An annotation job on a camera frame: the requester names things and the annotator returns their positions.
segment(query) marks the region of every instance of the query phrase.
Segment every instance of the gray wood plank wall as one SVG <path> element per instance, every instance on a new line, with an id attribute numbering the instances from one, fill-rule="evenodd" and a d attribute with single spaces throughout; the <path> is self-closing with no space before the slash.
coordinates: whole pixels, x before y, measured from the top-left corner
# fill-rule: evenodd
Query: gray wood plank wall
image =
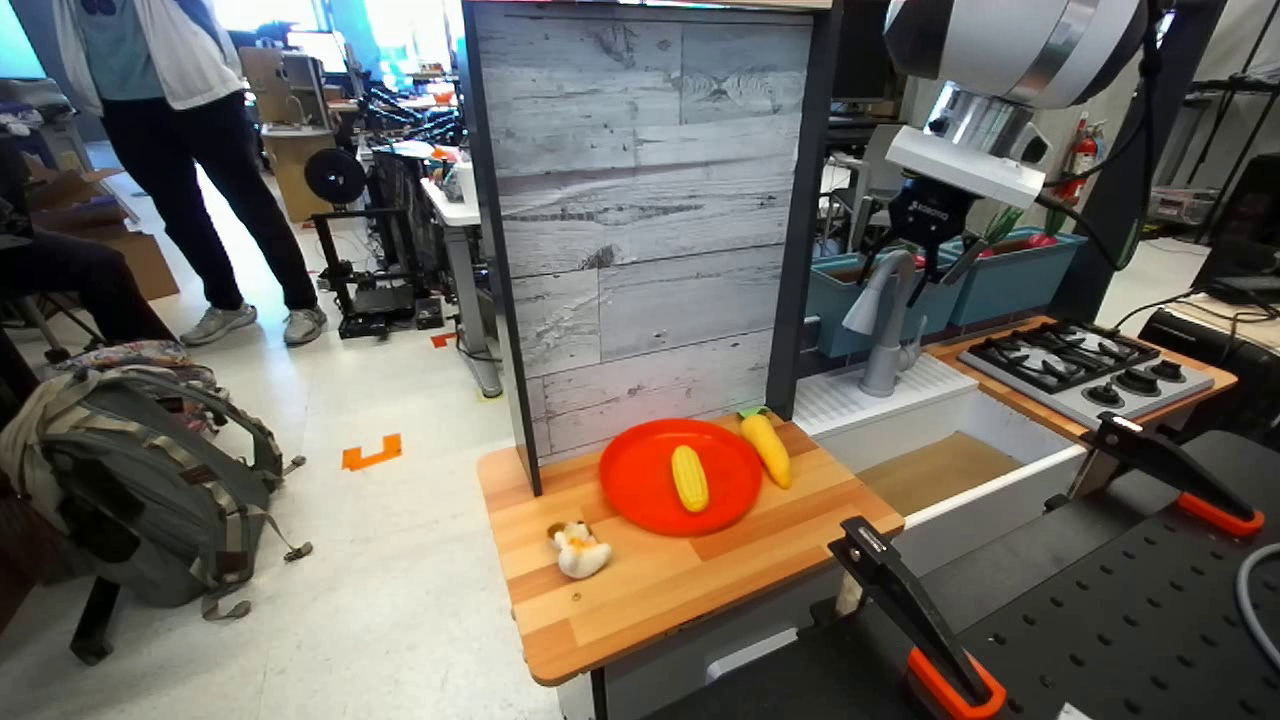
<path id="1" fill-rule="evenodd" d="M 764 404 L 807 15 L 479 10 L 541 461 Z"/>

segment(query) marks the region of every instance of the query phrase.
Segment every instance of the backpack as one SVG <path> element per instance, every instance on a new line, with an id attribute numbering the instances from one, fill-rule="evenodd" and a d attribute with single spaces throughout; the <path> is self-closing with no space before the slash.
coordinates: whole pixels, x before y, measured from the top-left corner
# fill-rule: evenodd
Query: backpack
<path id="1" fill-rule="evenodd" d="M 248 435 L 248 461 L 230 453 L 223 427 Z M 253 579 L 290 467 L 278 435 L 210 367 L 173 345 L 124 345 L 81 356 L 27 396 L 0 432 L 0 474 L 97 575 L 145 603 L 205 598 L 205 621 L 240 621 L 248 600 L 231 613 L 220 600 Z"/>

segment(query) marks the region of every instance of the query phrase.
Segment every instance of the concrete floor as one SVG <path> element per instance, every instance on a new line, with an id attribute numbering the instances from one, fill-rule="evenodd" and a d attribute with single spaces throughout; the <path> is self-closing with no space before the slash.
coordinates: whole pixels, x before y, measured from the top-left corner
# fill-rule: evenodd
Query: concrete floor
<path id="1" fill-rule="evenodd" d="M 266 537 L 262 572 L 243 592 L 256 608 L 240 626 L 124 600 L 115 656 L 99 669 L 67 651 L 90 579 L 35 587 L 0 638 L 0 717 L 560 717 L 555 693 L 525 673 L 474 474 L 486 453 L 511 444 L 507 404 L 479 401 L 462 356 L 434 349 L 428 332 L 395 332 L 388 345 L 325 332 L 311 349 L 290 351 L 266 262 L 230 210 L 211 210 L 262 328 L 196 360 L 211 365 L 290 453 L 307 456 L 290 478 L 278 515 L 294 539 L 311 539 L 316 557 L 286 565 L 282 539 Z M 1144 245 L 1100 322 L 1187 288 L 1201 256 L 1187 245 Z M 186 328 L 205 307 L 202 283 L 181 256 L 167 262 L 181 296 L 157 307 Z M 346 447 L 376 447 L 385 432 L 404 435 L 402 461 L 341 467 Z"/>

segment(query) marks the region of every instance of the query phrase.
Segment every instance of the person's leg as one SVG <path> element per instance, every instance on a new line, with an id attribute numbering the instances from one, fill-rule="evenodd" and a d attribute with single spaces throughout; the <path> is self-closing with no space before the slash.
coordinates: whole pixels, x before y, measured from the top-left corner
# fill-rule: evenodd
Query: person's leg
<path id="1" fill-rule="evenodd" d="M 286 288 L 290 307 L 316 307 L 316 288 L 305 263 L 305 253 L 262 176 L 262 162 L 253 153 L 253 125 L 243 118 L 243 97 L 223 97 L 215 104 L 176 114 L 186 143 L 191 147 L 196 164 L 210 179 L 230 196 L 240 224 L 262 245 L 267 267 Z"/>
<path id="2" fill-rule="evenodd" d="M 240 307 L 236 267 L 215 238 L 202 184 L 196 157 L 186 143 L 176 114 L 163 100 L 108 104 L 104 128 L 124 172 L 153 196 L 167 240 L 190 256 L 205 280 L 211 307 Z"/>
<path id="3" fill-rule="evenodd" d="M 0 253 L 6 293 L 75 293 L 108 345 L 173 340 L 142 296 L 119 253 L 90 240 L 44 240 Z"/>

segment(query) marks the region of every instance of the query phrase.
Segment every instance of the orange plate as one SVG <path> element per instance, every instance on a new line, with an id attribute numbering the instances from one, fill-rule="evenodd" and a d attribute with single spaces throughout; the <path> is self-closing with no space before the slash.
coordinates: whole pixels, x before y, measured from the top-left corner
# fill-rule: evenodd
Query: orange plate
<path id="1" fill-rule="evenodd" d="M 707 474 L 707 508 L 684 512 L 671 485 L 675 444 L 697 447 Z M 719 424 L 651 419 L 618 435 L 599 456 L 603 506 L 663 537 L 703 537 L 736 525 L 761 495 L 764 466 L 758 447 Z"/>

